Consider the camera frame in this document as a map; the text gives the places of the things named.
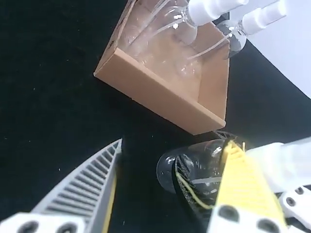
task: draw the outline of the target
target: white bottle cap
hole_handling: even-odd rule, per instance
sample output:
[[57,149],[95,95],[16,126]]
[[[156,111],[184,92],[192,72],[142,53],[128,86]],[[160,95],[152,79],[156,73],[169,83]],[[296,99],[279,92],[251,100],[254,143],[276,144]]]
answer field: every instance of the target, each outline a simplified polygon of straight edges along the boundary
[[264,8],[257,8],[254,11],[244,15],[242,25],[247,35],[253,35],[269,24],[278,21],[287,14],[285,2],[283,0],[276,1]]
[[191,20],[197,26],[202,26],[247,3],[248,0],[190,0],[188,12]]

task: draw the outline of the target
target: cardboard tray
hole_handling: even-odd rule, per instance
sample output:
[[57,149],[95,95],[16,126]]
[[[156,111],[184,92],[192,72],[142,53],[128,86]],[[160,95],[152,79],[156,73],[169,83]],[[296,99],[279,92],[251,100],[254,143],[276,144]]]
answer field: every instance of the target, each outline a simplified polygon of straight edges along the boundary
[[[125,6],[94,76],[191,134],[224,127],[229,72],[229,61],[224,56],[228,47],[204,58],[197,93],[190,95],[182,89],[187,83],[180,79],[168,82],[118,46],[134,6],[135,0],[129,0]],[[207,34],[213,37],[210,41],[223,37],[212,23],[200,27],[197,38],[205,47]]]

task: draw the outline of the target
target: clear plastic bottle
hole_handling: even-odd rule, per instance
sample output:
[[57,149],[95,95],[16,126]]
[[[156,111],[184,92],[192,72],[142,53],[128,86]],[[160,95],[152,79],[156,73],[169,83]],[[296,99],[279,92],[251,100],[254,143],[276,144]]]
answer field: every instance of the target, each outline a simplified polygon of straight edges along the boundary
[[120,38],[120,47],[126,49],[135,38],[152,22],[155,16],[161,17],[163,8],[174,6],[186,6],[189,0],[142,0],[135,3],[126,26]]
[[197,28],[248,0],[190,0],[186,7],[172,6],[162,10],[128,47],[126,52],[158,73],[172,66],[172,56],[197,36]]
[[244,15],[240,21],[225,20],[217,25],[224,35],[222,40],[195,55],[176,57],[175,66],[181,76],[189,77],[193,73],[200,72],[198,63],[202,55],[229,43],[229,55],[225,59],[230,58],[244,48],[248,36],[265,29],[269,24],[285,16],[285,2],[280,0],[263,8],[255,9]]

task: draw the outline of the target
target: black cloth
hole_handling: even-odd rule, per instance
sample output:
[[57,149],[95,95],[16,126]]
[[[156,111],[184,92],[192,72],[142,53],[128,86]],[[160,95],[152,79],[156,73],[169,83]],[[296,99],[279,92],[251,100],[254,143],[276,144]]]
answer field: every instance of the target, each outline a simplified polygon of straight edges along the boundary
[[[157,183],[156,162],[209,134],[191,136],[93,77],[124,5],[0,2],[0,219],[30,211],[123,137],[130,166],[121,171],[110,230],[193,232],[176,197]],[[310,106],[249,42],[231,60],[226,130],[254,145],[300,139],[311,132]]]

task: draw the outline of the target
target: bottle neck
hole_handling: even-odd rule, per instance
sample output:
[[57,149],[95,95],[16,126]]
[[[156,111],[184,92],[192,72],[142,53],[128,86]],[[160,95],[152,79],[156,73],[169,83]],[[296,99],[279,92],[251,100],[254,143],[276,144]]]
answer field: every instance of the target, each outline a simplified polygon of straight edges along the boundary
[[188,25],[190,25],[192,27],[198,27],[198,25],[196,25],[190,17],[188,6],[184,7],[184,9],[181,11],[181,15],[182,15],[185,23],[187,23]]
[[244,27],[243,27],[243,21],[242,21],[242,20],[240,20],[240,21],[238,22],[238,24],[237,24],[237,26],[236,26],[236,30],[237,30],[239,33],[241,33],[242,35],[245,35],[246,37],[250,35],[250,34],[248,34],[248,33],[246,32],[246,30],[244,29]]

